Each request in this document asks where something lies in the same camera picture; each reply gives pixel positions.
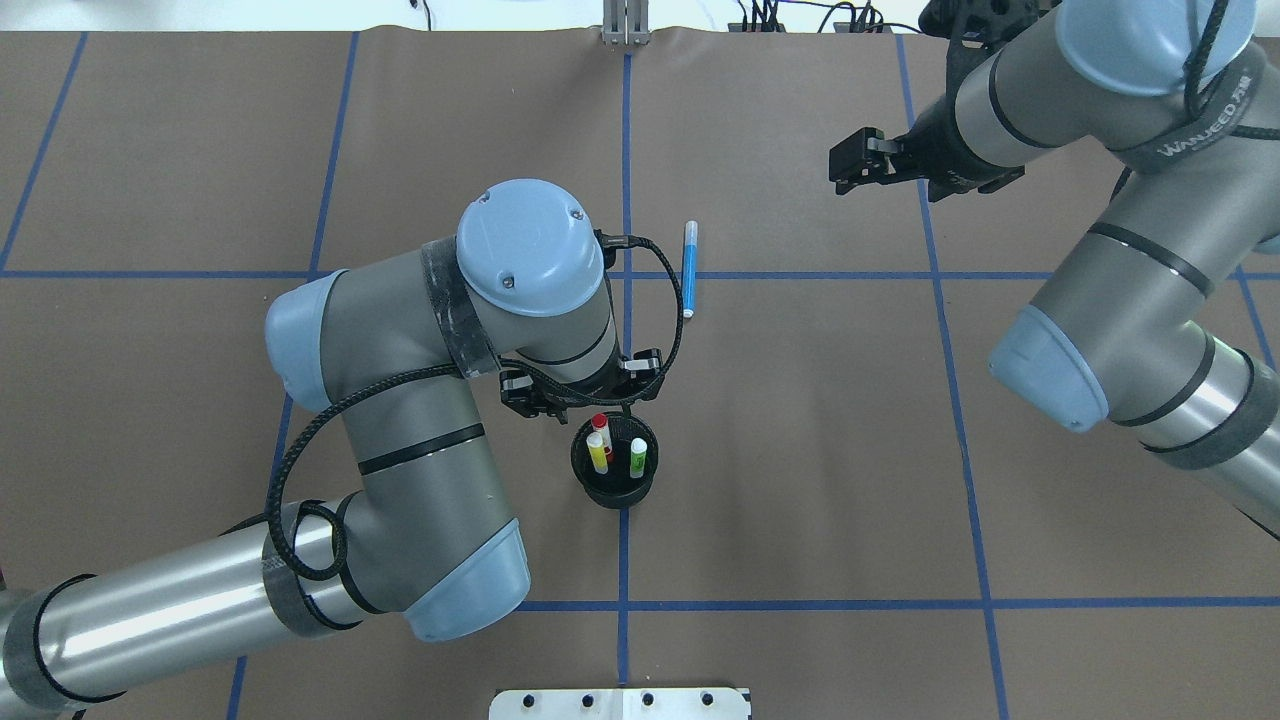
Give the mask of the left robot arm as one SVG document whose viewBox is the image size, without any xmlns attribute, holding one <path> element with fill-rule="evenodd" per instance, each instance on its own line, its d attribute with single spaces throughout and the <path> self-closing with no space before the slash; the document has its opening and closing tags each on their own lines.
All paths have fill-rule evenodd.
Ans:
<svg viewBox="0 0 1280 720">
<path fill-rule="evenodd" d="M 102 577 L 3 593 L 3 716 L 83 712 L 129 689 L 398 614 L 425 642 L 479 632 L 530 571 L 470 380 L 518 415 L 650 398 L 673 363 L 620 348 L 607 277 L 622 250 L 557 184 L 511 179 L 456 232 L 344 269 L 269 309 L 268 355 L 314 419 L 264 509 Z"/>
</svg>

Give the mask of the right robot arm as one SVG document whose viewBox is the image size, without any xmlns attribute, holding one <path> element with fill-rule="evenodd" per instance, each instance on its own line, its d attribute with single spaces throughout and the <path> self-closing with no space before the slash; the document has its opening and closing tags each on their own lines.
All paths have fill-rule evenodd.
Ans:
<svg viewBox="0 0 1280 720">
<path fill-rule="evenodd" d="M 1123 164 L 1108 204 L 989 355 L 1057 424 L 1111 421 L 1271 536 L 1277 373 L 1194 320 L 1253 252 L 1277 251 L 1277 68 L 1253 1 L 931 1 L 946 91 L 895 138 L 829 151 L 838 195 L 924 181 L 992 193 L 1056 149 Z"/>
</svg>

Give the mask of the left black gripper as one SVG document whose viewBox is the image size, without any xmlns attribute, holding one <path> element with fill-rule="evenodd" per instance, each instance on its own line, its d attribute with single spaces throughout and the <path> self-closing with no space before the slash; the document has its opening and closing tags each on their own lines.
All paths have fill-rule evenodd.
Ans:
<svg viewBox="0 0 1280 720">
<path fill-rule="evenodd" d="M 573 363 L 535 363 L 524 355 L 499 357 L 500 401 L 520 416 L 558 421 L 572 407 L 621 407 L 653 400 L 666 377 L 659 348 L 634 356 L 618 345 L 596 348 Z"/>
</svg>

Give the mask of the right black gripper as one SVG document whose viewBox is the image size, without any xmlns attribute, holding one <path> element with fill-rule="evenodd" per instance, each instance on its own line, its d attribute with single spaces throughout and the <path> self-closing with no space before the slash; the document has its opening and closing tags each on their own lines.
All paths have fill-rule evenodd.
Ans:
<svg viewBox="0 0 1280 720">
<path fill-rule="evenodd" d="M 927 181 L 927 200 L 978 191 L 993 193 L 1025 174 L 1024 167 L 997 167 L 973 152 L 963 140 L 951 105 L 932 105 L 914 126 L 893 140 L 900 151 L 882 165 L 884 133 L 863 127 L 829 150 L 831 182 L 837 196 L 865 184 Z"/>
</svg>

